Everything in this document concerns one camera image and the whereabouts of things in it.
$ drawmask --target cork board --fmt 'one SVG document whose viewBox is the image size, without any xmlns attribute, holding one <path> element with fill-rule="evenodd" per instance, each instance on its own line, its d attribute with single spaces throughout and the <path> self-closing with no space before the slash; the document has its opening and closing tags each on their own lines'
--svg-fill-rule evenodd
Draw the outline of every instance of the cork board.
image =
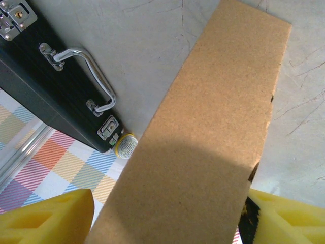
<svg viewBox="0 0 325 244">
<path fill-rule="evenodd" d="M 291 25 L 221 0 L 88 243 L 231 243 Z"/>
</svg>

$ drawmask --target black suitcase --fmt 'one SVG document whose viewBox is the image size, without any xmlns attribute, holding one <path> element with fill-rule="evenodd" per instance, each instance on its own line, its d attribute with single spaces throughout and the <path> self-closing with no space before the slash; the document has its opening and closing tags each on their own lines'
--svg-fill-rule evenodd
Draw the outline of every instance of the black suitcase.
<svg viewBox="0 0 325 244">
<path fill-rule="evenodd" d="M 0 87 L 47 125 L 108 151 L 123 133 L 110 108 L 114 92 L 89 53 L 66 49 L 34 6 L 25 0 L 0 1 Z M 73 55 L 87 60 L 109 96 L 97 90 Z"/>
</svg>

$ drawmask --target checkered tablecloth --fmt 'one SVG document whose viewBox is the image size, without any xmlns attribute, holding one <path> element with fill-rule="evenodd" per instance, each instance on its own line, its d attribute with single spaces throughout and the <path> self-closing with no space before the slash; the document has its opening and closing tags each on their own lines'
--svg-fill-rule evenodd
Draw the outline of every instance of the checkered tablecloth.
<svg viewBox="0 0 325 244">
<path fill-rule="evenodd" d="M 0 89 L 0 168 L 42 122 Z"/>
<path fill-rule="evenodd" d="M 55 131 L 2 187 L 0 214 L 80 188 L 90 188 L 96 219 L 125 162 Z"/>
</svg>

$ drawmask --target concrete floor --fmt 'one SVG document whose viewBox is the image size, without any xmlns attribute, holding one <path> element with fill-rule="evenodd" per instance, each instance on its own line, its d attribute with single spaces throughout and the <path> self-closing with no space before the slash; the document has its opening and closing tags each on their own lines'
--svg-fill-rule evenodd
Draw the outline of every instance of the concrete floor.
<svg viewBox="0 0 325 244">
<path fill-rule="evenodd" d="M 200 36 L 216 0 L 30 0 L 67 46 L 83 46 L 138 137 Z M 325 2 L 244 0 L 292 23 L 273 119 L 253 187 L 325 207 Z"/>
</svg>

